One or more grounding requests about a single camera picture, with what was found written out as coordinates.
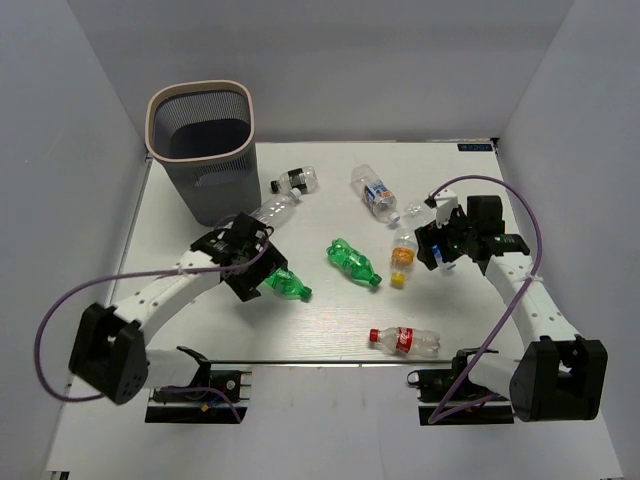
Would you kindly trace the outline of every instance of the bottle label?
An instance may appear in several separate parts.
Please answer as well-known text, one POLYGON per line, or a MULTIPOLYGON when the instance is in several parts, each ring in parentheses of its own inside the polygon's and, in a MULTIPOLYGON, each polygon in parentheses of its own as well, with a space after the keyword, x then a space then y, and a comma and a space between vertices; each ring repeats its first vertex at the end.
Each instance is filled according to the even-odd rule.
POLYGON ((382 199, 389 198, 390 196, 391 192, 384 186, 384 183, 382 183, 381 180, 376 180, 375 182, 365 185, 362 198, 364 203, 373 209, 382 199))
POLYGON ((396 342, 396 350, 409 353, 411 344, 413 343, 413 328, 398 327, 398 341, 396 342))

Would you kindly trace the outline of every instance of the cable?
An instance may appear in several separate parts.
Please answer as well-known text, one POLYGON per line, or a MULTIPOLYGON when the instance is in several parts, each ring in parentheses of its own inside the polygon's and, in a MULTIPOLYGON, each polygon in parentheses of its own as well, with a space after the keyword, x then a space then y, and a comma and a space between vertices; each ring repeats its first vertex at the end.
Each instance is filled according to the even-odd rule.
POLYGON ((242 423, 242 418, 240 418, 240 414, 238 413, 238 410, 236 409, 236 406, 233 404, 233 402, 231 402, 231 400, 229 400, 229 397, 227 397, 224 393, 222 393, 217 388, 213 388, 213 387, 162 387, 160 389, 160 391, 161 392, 166 392, 166 393, 192 393, 192 392, 215 393, 222 400, 224 400, 224 402, 227 405, 229 405, 229 408, 231 408, 231 413, 233 413, 233 416, 236 417, 236 420, 238 421, 238 423, 242 423))
MULTIPOLYGON (((221 225, 223 222, 228 222, 230 218, 232 217, 223 218, 220 222, 218 222, 218 224, 214 227, 214 229, 219 225, 221 225)), ((100 283, 112 282, 115 280, 125 280, 129 278, 176 277, 184 274, 216 273, 216 272, 225 273, 225 272, 232 272, 235 270, 242 270, 245 268, 249 268, 251 265, 253 265, 258 260, 260 260, 260 258, 267 251, 268 247, 269 247, 269 238, 266 237, 264 240, 264 244, 262 245, 262 250, 260 250, 260 252, 258 252, 258 254, 255 257, 253 257, 251 260, 240 265, 231 265, 228 267, 200 267, 200 268, 184 268, 184 269, 177 268, 177 269, 171 269, 171 270, 150 270, 146 272, 118 273, 114 275, 105 275, 103 277, 94 278, 93 280, 89 280, 87 282, 84 282, 84 283, 81 283, 80 285, 75 286, 74 288, 69 290, 67 293, 63 294, 60 298, 58 298, 58 300, 56 300, 53 305, 51 305, 49 310, 47 310, 47 313, 45 313, 44 317, 42 318, 40 325, 38 326, 35 342, 33 345, 33 362, 36 369, 36 375, 38 377, 38 380, 40 381, 40 385, 42 385, 42 388, 44 388, 44 390, 53 398, 66 403, 89 402, 92 400, 98 400, 99 398, 102 398, 104 396, 104 395, 90 395, 87 397, 69 397, 62 393, 56 392, 51 386, 51 384, 45 378, 44 372, 42 369, 41 347, 42 347, 42 337, 44 335, 44 330, 47 327, 49 320, 51 320, 51 317, 56 312, 56 310, 58 310, 58 308, 60 308, 60 306, 64 302, 66 302, 69 298, 71 298, 76 293, 81 292, 86 288, 93 287, 94 285, 98 285, 100 283)))
POLYGON ((532 276, 538 272, 538 268, 540 268, 540 262, 542 261, 542 232, 540 231, 540 224, 538 223, 538 219, 536 218, 535 214, 533 213, 533 210, 529 206, 529 203, 527 203, 524 197, 508 183, 503 182, 502 180, 498 180, 497 178, 487 177, 485 175, 464 175, 464 176, 456 177, 452 180, 449 180, 448 182, 445 182, 440 187, 435 189, 431 193, 431 195, 429 195, 429 198, 433 199, 439 192, 447 188, 449 185, 453 185, 454 183, 460 182, 462 180, 485 180, 487 182, 497 183, 498 185, 501 185, 507 190, 509 190, 511 193, 513 193, 516 196, 518 200, 520 200, 520 203, 522 203, 525 210, 529 214, 529 218, 531 218, 531 223, 533 223, 533 228, 536 232, 536 247, 537 247, 536 258, 533 262, 533 267, 531 268, 531 272, 529 274, 530 276, 527 279, 525 279, 525 281, 523 282, 518 292, 514 295, 513 299, 507 306, 507 309, 505 310, 504 314, 502 315, 502 317, 500 317, 500 320, 498 320, 498 323, 496 324, 496 326, 493 327, 493 330, 491 330, 491 333, 489 333, 489 336, 486 338, 486 340, 482 343, 482 345, 478 349, 478 353, 474 355, 474 357, 467 364, 467 366, 464 368, 462 373, 458 376, 458 378, 456 378, 455 382, 453 382, 453 385, 451 385, 451 387, 449 388, 445 396, 442 398, 442 400, 440 401, 436 409, 433 411, 433 413, 431 414, 428 420, 429 425, 433 425, 434 423, 442 420, 445 417, 448 417, 449 415, 459 412, 460 410, 474 407, 482 402, 495 400, 495 398, 498 397, 498 395, 495 395, 495 396, 489 395, 488 397, 480 398, 478 400, 465 403, 464 405, 450 408, 449 410, 446 410, 443 412, 444 407, 447 405, 449 400, 451 400, 451 397, 453 397, 453 395, 456 393, 458 388, 460 388, 460 385, 462 385, 464 380, 467 378, 467 376, 469 375, 469 372, 473 369, 473 367, 476 366, 476 364, 480 360, 480 357, 484 355, 484 353, 487 351, 487 349, 491 345, 491 342, 493 342, 493 340, 498 335, 498 332, 500 332, 502 327, 504 327, 504 324, 507 323, 507 320, 509 320, 509 317, 511 316, 511 313, 513 312, 513 310, 516 308, 516 305, 518 304, 520 299, 524 296, 525 292, 527 291, 527 288, 529 288, 529 285, 531 285, 531 282, 533 282, 532 276))

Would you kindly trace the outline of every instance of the clear plastic bottle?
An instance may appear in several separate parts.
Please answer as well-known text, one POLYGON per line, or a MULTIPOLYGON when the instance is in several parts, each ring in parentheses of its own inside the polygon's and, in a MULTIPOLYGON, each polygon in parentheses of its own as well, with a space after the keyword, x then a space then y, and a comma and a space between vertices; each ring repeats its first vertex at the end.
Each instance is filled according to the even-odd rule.
POLYGON ((351 188, 381 222, 396 223, 400 220, 396 211, 396 197, 384 186, 369 165, 364 164, 353 169, 351 188))
POLYGON ((391 250, 391 285, 393 287, 404 287, 417 251, 418 243, 413 231, 408 228, 396 230, 393 237, 393 250, 391 250))
POLYGON ((260 208, 254 211, 251 216, 256 220, 260 220, 268 227, 278 228, 291 218, 291 215, 293 215, 293 207, 296 206, 301 195, 300 190, 294 188, 287 193, 271 197, 264 202, 260 208))
POLYGON ((311 193, 318 188, 318 177, 313 167, 302 167, 289 170, 271 182, 273 193, 287 193, 297 188, 302 193, 311 193))
POLYGON ((413 328, 387 328, 369 331, 369 341, 384 345, 390 352, 401 352, 407 355, 420 355, 434 358, 440 349, 440 335, 429 330, 415 330, 413 328))
MULTIPOLYGON (((435 220, 435 217, 429 210, 429 208, 420 200, 413 200, 404 207, 404 215, 402 216, 404 223, 415 232, 418 228, 422 228, 425 225, 435 220)), ((443 275, 450 275, 453 273, 455 263, 445 263, 442 260, 442 254, 437 245, 431 247, 433 256, 438 264, 438 271, 443 275)))

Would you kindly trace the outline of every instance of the trash bin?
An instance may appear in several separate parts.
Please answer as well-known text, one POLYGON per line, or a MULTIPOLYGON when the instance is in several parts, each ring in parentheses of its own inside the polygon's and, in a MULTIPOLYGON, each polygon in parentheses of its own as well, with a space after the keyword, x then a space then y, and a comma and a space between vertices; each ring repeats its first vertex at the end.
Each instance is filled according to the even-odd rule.
POLYGON ((229 80, 182 83, 149 102, 145 142, 202 225, 260 206, 253 106, 229 80))

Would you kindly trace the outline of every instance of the white table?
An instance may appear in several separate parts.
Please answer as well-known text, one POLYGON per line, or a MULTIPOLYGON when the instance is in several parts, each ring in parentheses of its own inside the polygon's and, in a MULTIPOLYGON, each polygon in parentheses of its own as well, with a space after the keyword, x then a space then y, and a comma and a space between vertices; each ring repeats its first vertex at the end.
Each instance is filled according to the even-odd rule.
MULTIPOLYGON (((221 285, 176 315, 150 347, 187 345, 211 359, 239 363, 388 360, 387 354, 369 347, 368 331, 398 325, 440 333, 442 359, 460 348, 478 346, 504 310, 500 297, 468 259, 458 261, 449 277, 418 263, 403 290, 391 288, 393 231, 378 223, 349 187, 350 171, 361 163, 374 168, 401 208, 455 176, 500 177, 493 153, 461 153, 455 144, 260 144, 264 199, 270 195, 269 181, 280 173, 303 165, 316 168, 320 190, 304 196, 293 218, 272 237, 290 269, 313 288, 312 300, 285 301, 265 288, 261 298, 243 304, 221 285), (371 259, 383 277, 377 292, 350 283, 329 264, 326 248, 337 237, 371 259)), ((507 231, 517 231, 502 188, 477 181, 453 188, 463 204, 466 195, 500 195, 507 231)), ((207 230, 191 217, 162 167, 154 164, 124 271, 171 266, 207 230)), ((144 283, 119 284, 115 298, 132 294, 144 283)), ((522 354, 512 323, 494 348, 514 357, 522 354)), ((121 407, 107 401, 70 405, 49 467, 71 470, 74 480, 118 475, 415 480, 433 472, 451 479, 619 475, 601 418, 588 423, 418 427, 416 393, 403 383, 411 369, 256 368, 251 406, 240 427, 146 425, 144 394, 121 407), (560 448, 562 454, 556 453, 560 448), (505 452, 508 457, 502 458, 505 452), (499 467, 492 459, 497 455, 499 467)), ((76 394, 87 390, 79 381, 73 386, 76 394)))

